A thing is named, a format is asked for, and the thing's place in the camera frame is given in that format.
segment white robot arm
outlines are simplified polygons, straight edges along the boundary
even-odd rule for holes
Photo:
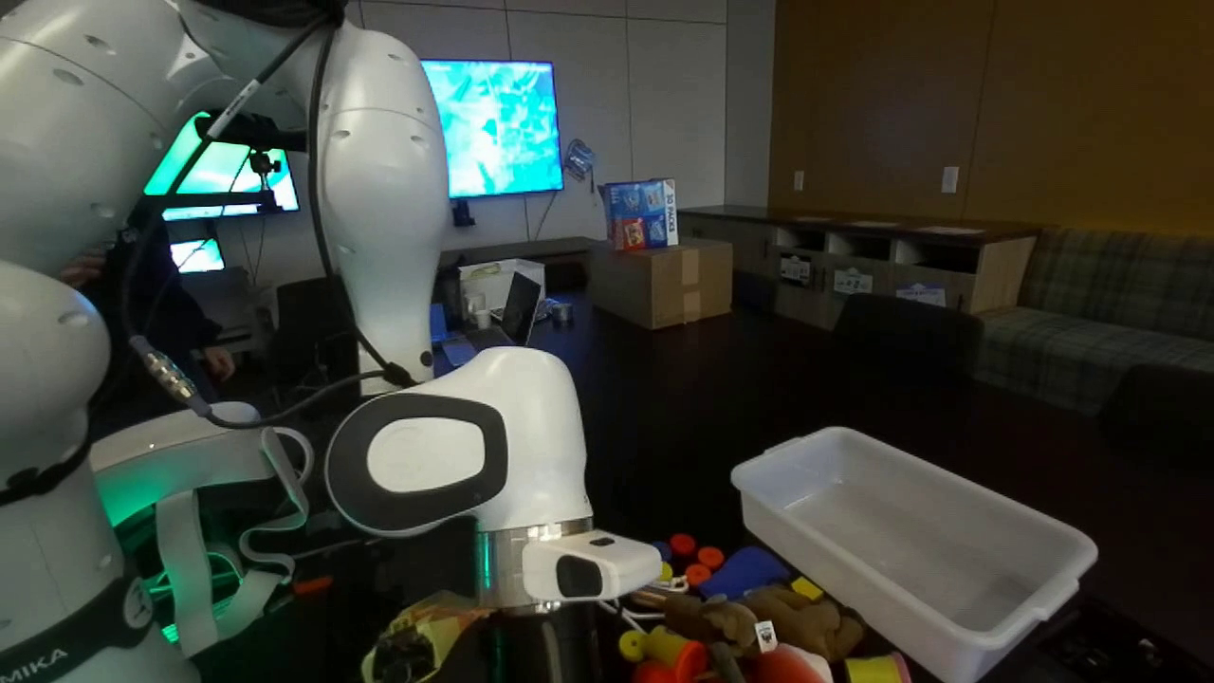
[[[312,19],[275,25],[202,0],[0,0],[0,679],[193,679],[144,631],[95,472],[78,467],[107,334],[51,280],[111,242],[193,111],[312,128],[321,252],[374,350],[361,363],[389,362],[417,382],[364,382],[369,404],[327,450],[333,505],[371,534],[474,512],[498,564],[482,595],[500,607],[601,600],[656,577],[656,552],[586,531],[579,412],[558,362],[500,350],[427,382],[448,224],[431,96],[402,42],[321,3],[342,8],[275,0],[267,17]],[[123,638],[74,650],[66,627],[107,603]]]

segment white storage tray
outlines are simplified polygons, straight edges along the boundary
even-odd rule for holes
[[[733,472],[742,522],[943,683],[981,679],[1045,621],[1097,544],[852,430]]]

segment gray sofa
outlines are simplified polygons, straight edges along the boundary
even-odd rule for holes
[[[974,376],[1100,412],[1125,367],[1214,372],[1214,238],[1044,233],[1019,307],[981,315]]]

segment monitor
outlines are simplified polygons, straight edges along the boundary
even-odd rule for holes
[[[174,242],[166,242],[166,254],[174,258],[178,273],[222,273],[228,268],[218,238],[174,238]]]
[[[291,159],[284,148],[262,148],[266,175],[255,172],[249,146],[211,142],[178,194],[170,196],[174,180],[189,163],[193,148],[202,146],[203,115],[193,115],[174,146],[163,151],[157,166],[151,172],[144,196],[157,196],[163,221],[222,221],[222,215],[255,215],[255,211],[294,211],[294,184]]]
[[[566,186],[555,65],[419,60],[419,70],[439,111],[453,201]]]

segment blue screen display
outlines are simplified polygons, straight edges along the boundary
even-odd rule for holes
[[[174,186],[178,172],[187,166],[187,159],[202,146],[202,138],[193,128],[197,119],[189,119],[181,125],[181,134],[174,138],[174,146],[163,151],[157,166],[151,172],[151,180],[144,186],[144,196],[166,196],[166,189]],[[202,151],[197,166],[178,186],[181,204],[163,210],[163,221],[216,221],[216,215],[255,215],[255,211],[262,211],[262,204],[255,204],[255,201],[189,204],[189,194],[256,194],[256,189],[267,189],[275,211],[294,211],[300,196],[294,196],[286,157],[280,148],[266,148],[267,175],[262,180],[249,166],[249,151],[255,148],[247,148],[247,146],[211,142]]]
[[[560,189],[555,65],[423,60],[439,106],[450,196]]]

